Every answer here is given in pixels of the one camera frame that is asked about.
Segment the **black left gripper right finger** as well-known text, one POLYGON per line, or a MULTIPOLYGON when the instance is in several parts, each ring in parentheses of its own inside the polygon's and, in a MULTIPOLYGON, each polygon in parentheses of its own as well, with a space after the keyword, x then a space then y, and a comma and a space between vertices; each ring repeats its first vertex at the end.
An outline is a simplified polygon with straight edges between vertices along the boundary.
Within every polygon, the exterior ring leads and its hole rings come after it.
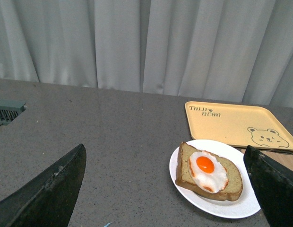
POLYGON ((293 171, 247 146, 244 164, 260 207, 272 227, 293 227, 293 171))

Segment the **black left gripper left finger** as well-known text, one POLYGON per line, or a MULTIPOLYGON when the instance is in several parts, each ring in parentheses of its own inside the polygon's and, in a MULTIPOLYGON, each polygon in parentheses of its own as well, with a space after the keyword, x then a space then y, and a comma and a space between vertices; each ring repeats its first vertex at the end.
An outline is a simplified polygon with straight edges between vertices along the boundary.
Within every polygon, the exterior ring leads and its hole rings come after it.
POLYGON ((86 149, 70 152, 0 201, 0 227, 66 227, 86 168, 86 149))

